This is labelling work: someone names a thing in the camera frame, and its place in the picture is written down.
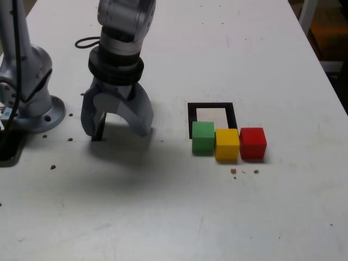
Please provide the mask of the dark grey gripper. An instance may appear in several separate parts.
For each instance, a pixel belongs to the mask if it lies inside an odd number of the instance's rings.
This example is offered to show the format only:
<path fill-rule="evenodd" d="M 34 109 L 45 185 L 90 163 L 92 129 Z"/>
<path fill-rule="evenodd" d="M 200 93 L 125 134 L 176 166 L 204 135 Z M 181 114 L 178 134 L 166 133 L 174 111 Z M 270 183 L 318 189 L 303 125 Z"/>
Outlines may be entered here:
<path fill-rule="evenodd" d="M 139 136 L 147 136 L 153 121 L 151 101 L 139 84 L 114 85 L 97 77 L 84 93 L 81 123 L 92 141 L 101 141 L 107 113 L 122 117 Z"/>

